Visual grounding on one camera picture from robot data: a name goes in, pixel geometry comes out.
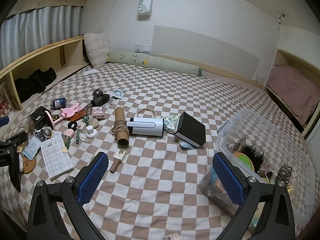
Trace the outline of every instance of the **notebook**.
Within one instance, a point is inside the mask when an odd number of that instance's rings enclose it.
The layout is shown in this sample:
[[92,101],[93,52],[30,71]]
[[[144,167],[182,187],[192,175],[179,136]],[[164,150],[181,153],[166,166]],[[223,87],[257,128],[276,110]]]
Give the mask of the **notebook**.
[[179,116],[174,134],[197,148],[205,143],[204,124],[186,112]]
[[55,136],[41,143],[42,156],[50,180],[74,169],[69,154],[62,152],[64,147],[61,136]]

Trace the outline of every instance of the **white fluffy pillow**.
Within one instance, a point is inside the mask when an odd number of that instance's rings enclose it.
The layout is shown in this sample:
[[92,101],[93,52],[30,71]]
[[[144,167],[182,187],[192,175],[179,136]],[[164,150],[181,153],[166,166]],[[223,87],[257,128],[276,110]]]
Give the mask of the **white fluffy pillow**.
[[87,33],[84,35],[84,45],[93,67],[101,67],[107,62],[107,56],[110,52],[108,35],[105,33]]

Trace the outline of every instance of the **paper sheet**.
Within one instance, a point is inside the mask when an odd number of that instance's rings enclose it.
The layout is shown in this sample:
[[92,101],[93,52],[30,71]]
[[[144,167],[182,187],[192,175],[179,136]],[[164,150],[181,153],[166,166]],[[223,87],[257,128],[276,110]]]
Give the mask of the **paper sheet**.
[[53,137],[57,137],[57,136],[62,136],[62,132],[59,132],[59,131],[54,131],[53,133]]
[[41,143],[44,165],[50,180],[74,169],[68,153],[63,153],[65,145],[61,136],[56,136]]

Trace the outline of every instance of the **clear plastic storage box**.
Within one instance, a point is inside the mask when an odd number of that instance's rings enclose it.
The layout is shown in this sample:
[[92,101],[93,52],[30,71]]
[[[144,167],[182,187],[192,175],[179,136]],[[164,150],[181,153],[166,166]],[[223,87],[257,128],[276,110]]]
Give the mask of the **clear plastic storage box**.
[[[223,152],[234,166],[241,169],[245,176],[254,176],[262,183],[265,181],[231,154],[226,146],[226,143],[233,140],[239,133],[246,136],[247,143],[255,141],[258,146],[262,146],[266,153],[266,159],[272,166],[274,176],[277,175],[283,164],[292,167],[289,181],[292,191],[289,196],[294,219],[295,223],[306,225],[313,215],[315,202],[315,173],[309,156],[264,117],[252,110],[243,109],[219,127],[215,142],[216,152]],[[226,192],[222,192],[216,185],[213,186],[212,181],[215,181],[215,177],[216,174],[211,164],[199,188],[210,200],[233,216],[238,205],[231,202]]]

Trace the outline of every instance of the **tape roll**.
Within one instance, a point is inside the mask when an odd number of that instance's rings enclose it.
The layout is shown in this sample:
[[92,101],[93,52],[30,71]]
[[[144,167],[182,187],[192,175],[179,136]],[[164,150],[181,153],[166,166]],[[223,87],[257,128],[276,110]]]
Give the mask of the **tape roll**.
[[53,116],[51,116],[52,117],[52,120],[53,121],[55,121],[55,120],[57,120],[58,118],[59,118],[59,116],[57,115],[57,114],[54,114]]
[[51,138],[51,135],[52,135],[52,131],[53,131],[53,129],[52,129],[50,126],[44,128],[44,130],[43,130],[43,136],[44,136],[46,139],[50,139],[50,138]]
[[152,113],[152,118],[156,118],[156,117],[157,117],[156,112],[155,112],[153,109],[150,109],[150,108],[142,108],[142,109],[140,109],[140,110],[137,112],[137,117],[139,117],[139,114],[142,114],[142,113],[144,113],[145,111],[151,112],[151,113]]

